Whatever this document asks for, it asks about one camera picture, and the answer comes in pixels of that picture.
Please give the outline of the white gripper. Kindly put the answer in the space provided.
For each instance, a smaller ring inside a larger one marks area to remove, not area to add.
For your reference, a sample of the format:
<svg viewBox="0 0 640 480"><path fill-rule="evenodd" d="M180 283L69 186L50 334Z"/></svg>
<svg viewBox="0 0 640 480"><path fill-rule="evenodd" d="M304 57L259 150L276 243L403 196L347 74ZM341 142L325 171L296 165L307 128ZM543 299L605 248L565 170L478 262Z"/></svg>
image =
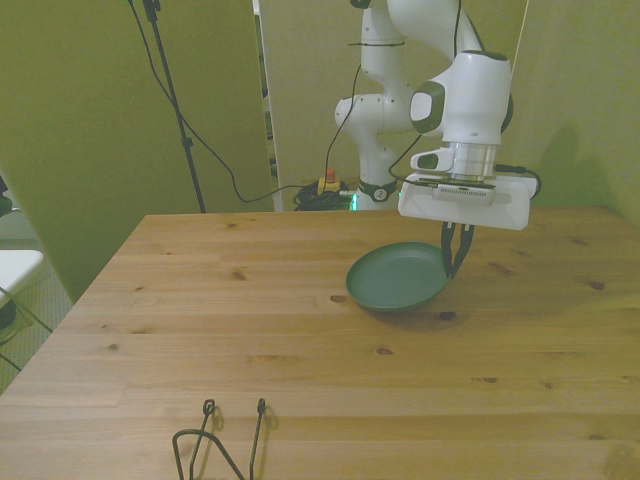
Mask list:
<svg viewBox="0 0 640 480"><path fill-rule="evenodd" d="M401 215L444 223L441 252L446 273L453 279L471 248L475 226L522 230L529 221L531 199L538 188L534 177L498 175L479 184L446 183L434 175L414 173L403 183L398 210ZM461 228L453 259L453 224Z"/></svg>

